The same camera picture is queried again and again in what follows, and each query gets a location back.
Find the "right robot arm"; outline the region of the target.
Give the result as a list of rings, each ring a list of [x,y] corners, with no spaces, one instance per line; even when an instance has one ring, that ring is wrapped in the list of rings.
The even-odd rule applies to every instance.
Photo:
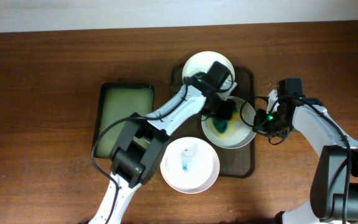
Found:
[[[275,223],[358,223],[358,141],[330,117],[323,103],[303,94],[299,78],[280,80],[258,109],[252,129],[279,138],[296,131],[319,157],[310,199],[276,214]]]

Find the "green yellow sponge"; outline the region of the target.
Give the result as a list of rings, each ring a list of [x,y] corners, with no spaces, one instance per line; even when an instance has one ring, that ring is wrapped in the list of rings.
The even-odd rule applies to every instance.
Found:
[[[240,119],[239,111],[235,111],[232,114],[231,119],[212,119],[211,127],[213,133],[216,134],[219,138],[227,138],[230,134],[233,133],[236,123]]]

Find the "white plate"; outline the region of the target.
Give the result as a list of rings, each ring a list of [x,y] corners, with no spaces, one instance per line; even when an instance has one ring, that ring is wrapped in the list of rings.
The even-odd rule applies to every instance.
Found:
[[[171,188],[184,194],[198,194],[215,183],[220,162],[209,143],[200,138],[183,137],[167,146],[160,171]]]
[[[246,103],[240,110],[245,102],[242,98],[230,96],[229,99],[236,102],[232,119],[218,121],[202,115],[201,128],[206,138],[214,145],[225,149],[238,149],[255,138],[256,133],[241,120],[243,118],[247,123],[252,123],[255,110],[249,103]]]
[[[182,70],[182,78],[190,77],[197,72],[207,72],[212,64],[218,61],[219,63],[226,66],[232,75],[229,75],[223,86],[221,87],[222,90],[229,89],[228,95],[235,89],[237,83],[235,82],[235,71],[232,63],[222,54],[212,51],[204,51],[199,52],[193,56],[191,56],[185,63],[183,70]]]

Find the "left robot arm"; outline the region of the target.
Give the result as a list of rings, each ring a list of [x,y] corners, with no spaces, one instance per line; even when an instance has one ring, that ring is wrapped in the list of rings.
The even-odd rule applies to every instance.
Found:
[[[98,211],[90,223],[120,223],[136,190],[156,173],[171,135],[186,120],[204,110],[217,118],[230,118],[224,106],[232,106],[228,99],[236,87],[234,70],[214,61],[207,71],[183,77],[176,95],[159,109],[141,116],[133,113],[121,118],[98,134],[91,148],[91,163],[108,181],[108,189]],[[110,172],[96,163],[96,151],[103,137],[117,126],[123,127],[108,148]]]

